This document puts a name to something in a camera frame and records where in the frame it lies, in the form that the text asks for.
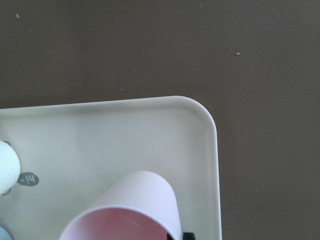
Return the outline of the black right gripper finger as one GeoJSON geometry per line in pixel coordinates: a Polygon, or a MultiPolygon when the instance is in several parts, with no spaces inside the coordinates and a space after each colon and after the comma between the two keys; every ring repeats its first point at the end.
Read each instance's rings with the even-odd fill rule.
{"type": "MultiPolygon", "coordinates": [[[[169,233],[167,233],[166,239],[173,240],[172,236],[169,233]]],[[[184,232],[182,234],[182,240],[195,240],[195,234],[193,232],[184,232]]]]}

